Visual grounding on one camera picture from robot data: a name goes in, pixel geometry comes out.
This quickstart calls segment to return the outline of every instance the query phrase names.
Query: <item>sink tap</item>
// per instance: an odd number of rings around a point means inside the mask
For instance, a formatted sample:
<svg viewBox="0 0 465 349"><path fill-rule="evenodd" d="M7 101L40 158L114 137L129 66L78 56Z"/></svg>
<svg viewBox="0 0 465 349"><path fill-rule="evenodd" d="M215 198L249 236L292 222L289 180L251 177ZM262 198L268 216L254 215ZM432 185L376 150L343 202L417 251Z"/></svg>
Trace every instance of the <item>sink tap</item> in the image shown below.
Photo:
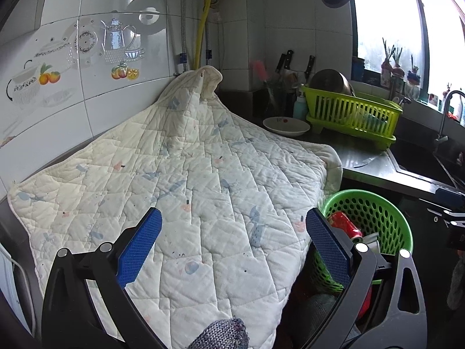
<svg viewBox="0 0 465 349"><path fill-rule="evenodd" d="M446 98L444 99L444 103L443 103L442 120L441 120L441 126L439 128L438 137L434 140L434 148L435 148L435 150L438 149L438 146L441 143L444 143L445 141L447 141L449 139L447 137L447 135L442 134L442 131L444 129L444 122L446 121L446 117L447 117L447 114L449 112L450 100L452 99L452 96L454 94L460 94L462 97L465 98L465 93L462 92L461 90L451 90L449 93L447 93Z"/></svg>

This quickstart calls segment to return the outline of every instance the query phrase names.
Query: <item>white bowl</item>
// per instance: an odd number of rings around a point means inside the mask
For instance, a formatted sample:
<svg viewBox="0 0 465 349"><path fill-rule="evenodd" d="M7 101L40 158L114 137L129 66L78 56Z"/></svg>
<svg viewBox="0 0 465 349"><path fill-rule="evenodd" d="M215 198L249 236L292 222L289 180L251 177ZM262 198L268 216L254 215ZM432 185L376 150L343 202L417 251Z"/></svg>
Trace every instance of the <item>white bowl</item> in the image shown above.
<svg viewBox="0 0 465 349"><path fill-rule="evenodd" d="M263 126L273 133L294 138L310 130L310 125L302 120L289 117L271 117L263 121Z"/></svg>

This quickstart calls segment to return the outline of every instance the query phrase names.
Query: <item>countertop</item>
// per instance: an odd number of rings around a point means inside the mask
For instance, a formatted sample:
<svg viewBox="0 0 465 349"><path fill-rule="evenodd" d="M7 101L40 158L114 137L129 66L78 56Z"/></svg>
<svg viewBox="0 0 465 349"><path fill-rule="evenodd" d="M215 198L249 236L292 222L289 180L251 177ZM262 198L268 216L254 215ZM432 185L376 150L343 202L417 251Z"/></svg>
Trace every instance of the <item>countertop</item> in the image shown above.
<svg viewBox="0 0 465 349"><path fill-rule="evenodd" d="M349 179L431 202L440 187L458 192L451 186L400 169L389 150L376 149L373 143L361 138L323 130L321 134L309 131L296 139L333 147L341 159L343 176Z"/></svg>

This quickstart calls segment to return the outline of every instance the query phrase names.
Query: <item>yellow pipe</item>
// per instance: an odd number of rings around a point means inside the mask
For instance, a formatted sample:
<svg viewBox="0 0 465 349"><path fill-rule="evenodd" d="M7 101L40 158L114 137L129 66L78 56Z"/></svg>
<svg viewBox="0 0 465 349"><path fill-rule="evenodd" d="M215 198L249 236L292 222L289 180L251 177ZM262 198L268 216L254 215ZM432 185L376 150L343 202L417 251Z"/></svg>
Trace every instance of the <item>yellow pipe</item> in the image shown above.
<svg viewBox="0 0 465 349"><path fill-rule="evenodd" d="M202 13L201 23L197 29L197 43L195 44L195 60L194 60L194 70L198 69L201 63L201 50L202 50L202 38L203 30L205 28L205 22L208 17L208 11L210 10L210 4L212 0L205 0L205 7Z"/></svg>

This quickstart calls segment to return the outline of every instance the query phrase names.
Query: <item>quilted blanket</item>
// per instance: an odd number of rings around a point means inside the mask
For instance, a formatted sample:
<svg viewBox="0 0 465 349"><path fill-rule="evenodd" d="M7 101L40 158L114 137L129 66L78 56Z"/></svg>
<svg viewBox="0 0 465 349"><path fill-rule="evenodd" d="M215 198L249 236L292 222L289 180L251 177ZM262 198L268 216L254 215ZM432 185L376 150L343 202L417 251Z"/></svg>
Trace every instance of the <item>quilted blanket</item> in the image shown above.
<svg viewBox="0 0 465 349"><path fill-rule="evenodd" d="M236 316L250 347L273 346L310 243L304 217L338 191L342 166L327 145L230 113L214 93L220 81L210 66L182 74L152 106L11 188L42 293L60 248L93 251L155 206L162 231L126 291L158 337L186 348ZM120 337L89 285L107 332Z"/></svg>

